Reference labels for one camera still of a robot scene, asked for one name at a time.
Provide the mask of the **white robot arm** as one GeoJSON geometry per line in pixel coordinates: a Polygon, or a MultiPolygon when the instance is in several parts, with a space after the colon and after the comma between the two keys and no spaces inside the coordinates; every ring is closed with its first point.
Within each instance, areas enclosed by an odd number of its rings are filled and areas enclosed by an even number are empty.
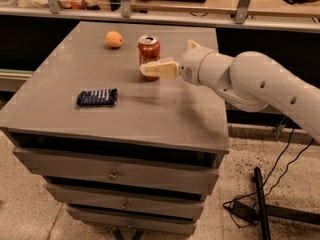
{"type": "Polygon", "coordinates": [[[234,107],[259,112],[272,106],[320,143],[320,89],[259,52],[223,55],[192,40],[178,62],[171,58],[144,63],[147,76],[181,77],[213,90],[234,107]]]}

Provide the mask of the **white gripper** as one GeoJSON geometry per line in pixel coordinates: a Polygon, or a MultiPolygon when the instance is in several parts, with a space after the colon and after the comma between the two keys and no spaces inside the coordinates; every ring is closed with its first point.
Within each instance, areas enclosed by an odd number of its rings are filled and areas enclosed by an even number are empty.
{"type": "Polygon", "coordinates": [[[213,49],[202,47],[194,40],[187,40],[188,50],[181,55],[180,66],[174,61],[152,61],[140,66],[140,72],[147,78],[175,79],[181,77],[188,83],[199,85],[199,71],[203,60],[213,49]]]}

